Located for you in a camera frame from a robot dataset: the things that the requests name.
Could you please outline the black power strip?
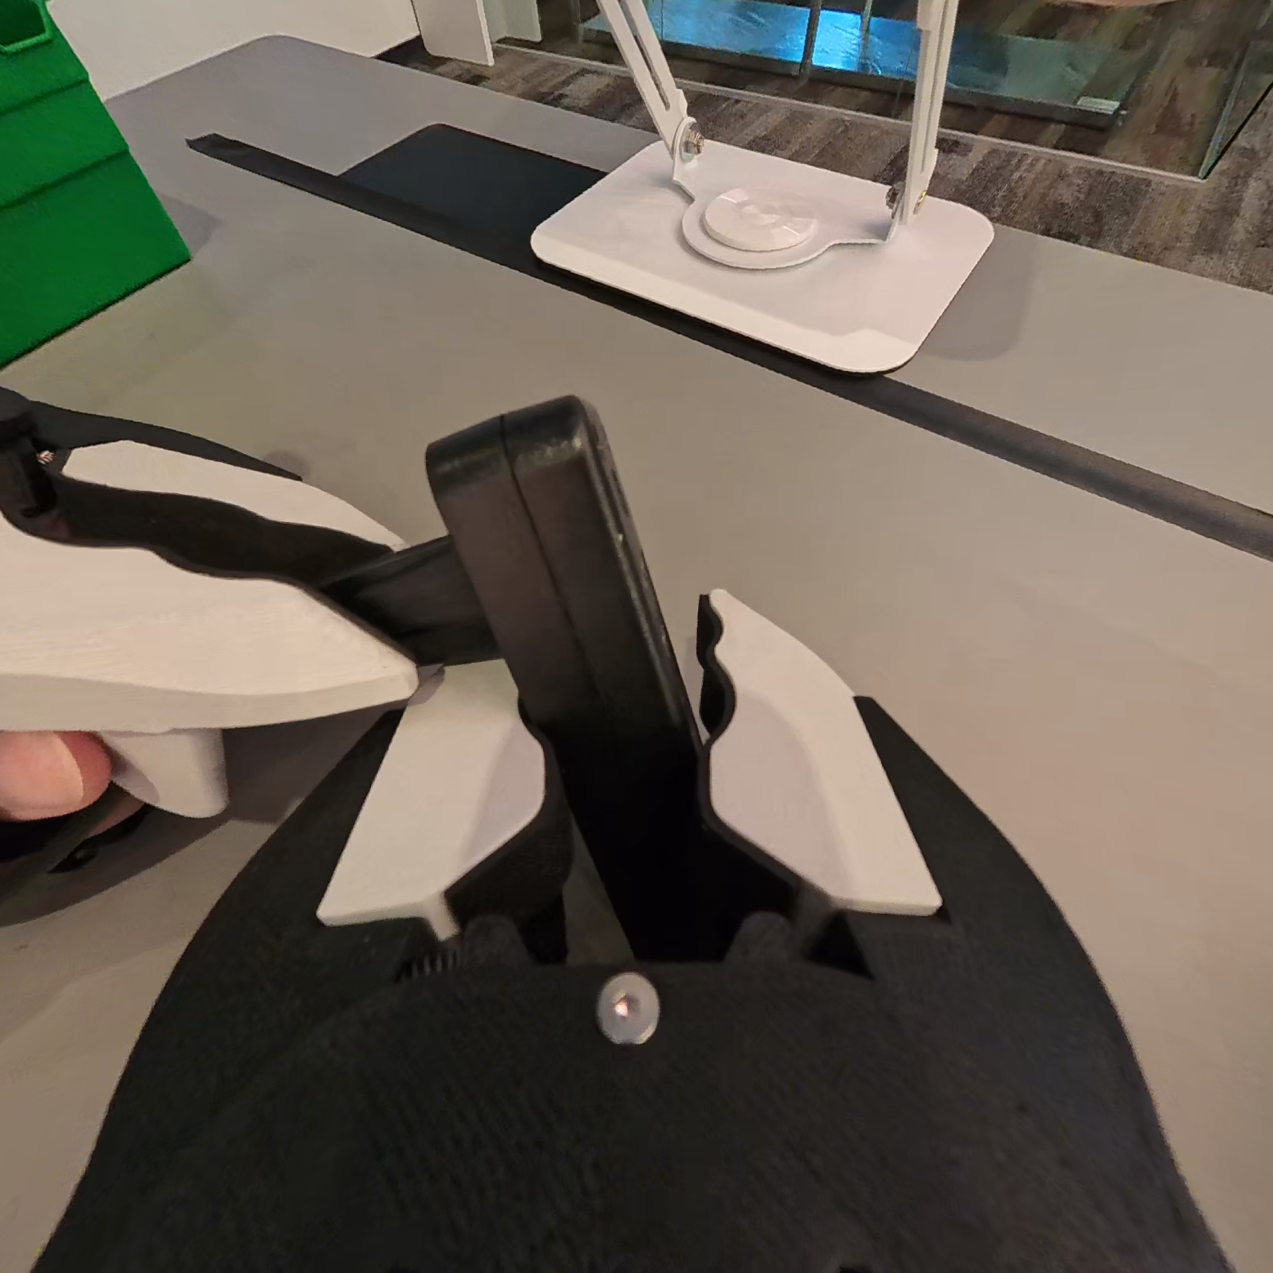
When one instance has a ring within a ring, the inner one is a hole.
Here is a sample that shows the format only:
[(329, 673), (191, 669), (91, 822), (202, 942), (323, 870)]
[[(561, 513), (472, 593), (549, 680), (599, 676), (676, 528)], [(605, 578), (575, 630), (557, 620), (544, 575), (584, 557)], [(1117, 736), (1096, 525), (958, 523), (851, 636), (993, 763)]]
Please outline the black power strip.
[(708, 958), (698, 726), (599, 417), (575, 396), (505, 413), (425, 467), (632, 954)]

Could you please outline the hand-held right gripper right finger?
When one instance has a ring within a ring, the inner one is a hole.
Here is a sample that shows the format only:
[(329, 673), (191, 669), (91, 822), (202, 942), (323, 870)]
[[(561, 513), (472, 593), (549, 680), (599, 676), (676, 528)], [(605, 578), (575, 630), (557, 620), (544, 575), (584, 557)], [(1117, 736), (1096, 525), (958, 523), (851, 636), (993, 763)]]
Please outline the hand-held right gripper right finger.
[(849, 684), (776, 623), (701, 598), (704, 801), (717, 834), (852, 913), (943, 899)]

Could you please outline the green plastic bin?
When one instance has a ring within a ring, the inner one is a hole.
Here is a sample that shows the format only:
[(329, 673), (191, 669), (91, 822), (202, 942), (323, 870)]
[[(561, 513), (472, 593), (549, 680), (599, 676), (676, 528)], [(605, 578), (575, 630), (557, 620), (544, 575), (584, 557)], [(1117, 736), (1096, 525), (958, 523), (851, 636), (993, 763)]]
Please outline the green plastic bin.
[(190, 263), (44, 2), (2, 4), (2, 364)]

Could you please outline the person's left hand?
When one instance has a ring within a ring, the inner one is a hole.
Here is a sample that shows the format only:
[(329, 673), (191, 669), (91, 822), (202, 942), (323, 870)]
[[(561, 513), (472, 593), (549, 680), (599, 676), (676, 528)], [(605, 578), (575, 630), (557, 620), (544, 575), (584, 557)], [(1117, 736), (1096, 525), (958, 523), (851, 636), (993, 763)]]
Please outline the person's left hand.
[(2, 819), (40, 822), (78, 814), (113, 783), (114, 764), (93, 736), (2, 734)]

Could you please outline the document holder with white base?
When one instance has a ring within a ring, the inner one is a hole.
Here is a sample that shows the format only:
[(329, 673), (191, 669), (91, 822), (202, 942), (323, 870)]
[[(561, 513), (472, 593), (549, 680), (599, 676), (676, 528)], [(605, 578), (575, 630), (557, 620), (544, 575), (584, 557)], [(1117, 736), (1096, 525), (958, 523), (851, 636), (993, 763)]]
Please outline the document holder with white base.
[(708, 140), (646, 7), (599, 8), (661, 140), (541, 223), (537, 260), (832, 372), (914, 358), (995, 237), (985, 216), (929, 196), (958, 4), (917, 7), (893, 185)]

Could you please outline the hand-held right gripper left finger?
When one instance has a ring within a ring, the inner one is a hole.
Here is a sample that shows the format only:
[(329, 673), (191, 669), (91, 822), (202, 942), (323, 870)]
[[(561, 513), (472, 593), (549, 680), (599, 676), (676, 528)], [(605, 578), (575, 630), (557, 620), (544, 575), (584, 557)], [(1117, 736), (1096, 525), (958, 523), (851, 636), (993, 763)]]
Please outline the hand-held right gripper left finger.
[(317, 907), (328, 928), (522, 925), (563, 893), (563, 789), (517, 695), (417, 695)]

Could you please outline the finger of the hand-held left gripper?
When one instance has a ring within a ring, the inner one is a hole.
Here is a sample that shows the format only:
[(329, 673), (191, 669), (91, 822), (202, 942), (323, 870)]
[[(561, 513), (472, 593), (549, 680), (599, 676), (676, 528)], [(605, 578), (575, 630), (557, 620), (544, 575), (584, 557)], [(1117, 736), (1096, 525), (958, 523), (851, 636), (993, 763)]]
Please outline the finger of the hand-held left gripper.
[(76, 545), (144, 548), (184, 569), (319, 586), (407, 548), (300, 481), (137, 442), (73, 451), (53, 486)]
[(157, 552), (70, 546), (3, 520), (2, 728), (103, 740), (141, 802), (229, 804), (220, 734), (399, 705), (411, 658), (294, 584)]

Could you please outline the glass railing panel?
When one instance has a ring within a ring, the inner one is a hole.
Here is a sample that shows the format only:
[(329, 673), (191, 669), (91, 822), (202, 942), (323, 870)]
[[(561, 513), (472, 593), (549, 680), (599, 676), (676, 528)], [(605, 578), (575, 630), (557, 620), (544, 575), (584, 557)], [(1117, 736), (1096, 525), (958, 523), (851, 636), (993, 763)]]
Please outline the glass railing panel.
[[(654, 2), (676, 76), (911, 114), (919, 4)], [(1272, 4), (960, 4), (943, 128), (1205, 179), (1270, 95)]]

